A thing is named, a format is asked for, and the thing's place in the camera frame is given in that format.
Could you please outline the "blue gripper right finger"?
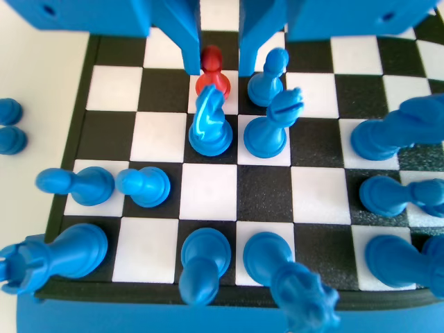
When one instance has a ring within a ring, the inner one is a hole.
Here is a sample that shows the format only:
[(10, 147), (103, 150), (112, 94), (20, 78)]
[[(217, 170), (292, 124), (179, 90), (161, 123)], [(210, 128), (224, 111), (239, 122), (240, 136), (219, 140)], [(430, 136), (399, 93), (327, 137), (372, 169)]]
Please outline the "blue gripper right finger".
[(239, 76), (251, 76), (259, 48), (287, 22), (285, 0), (239, 2)]

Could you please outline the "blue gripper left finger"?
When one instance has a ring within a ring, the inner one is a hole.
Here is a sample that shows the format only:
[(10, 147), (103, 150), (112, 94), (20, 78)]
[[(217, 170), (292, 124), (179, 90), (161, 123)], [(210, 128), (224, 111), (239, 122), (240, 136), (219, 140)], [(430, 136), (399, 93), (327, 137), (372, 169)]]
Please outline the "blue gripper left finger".
[(182, 52), (185, 71), (200, 73), (201, 25), (199, 0), (152, 1), (152, 23)]

